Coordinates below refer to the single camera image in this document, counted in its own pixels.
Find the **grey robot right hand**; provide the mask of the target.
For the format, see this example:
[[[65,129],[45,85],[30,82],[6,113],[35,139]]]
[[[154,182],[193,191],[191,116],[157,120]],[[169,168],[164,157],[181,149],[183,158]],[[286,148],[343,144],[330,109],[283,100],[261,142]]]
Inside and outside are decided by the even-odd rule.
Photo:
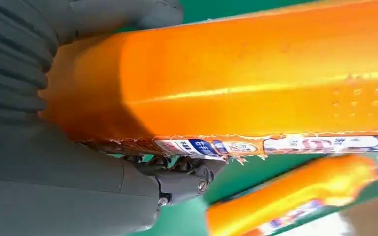
[[[0,0],[0,236],[122,236],[205,192],[226,162],[168,169],[115,158],[38,116],[60,46],[126,24],[175,26],[183,16],[178,0]]]

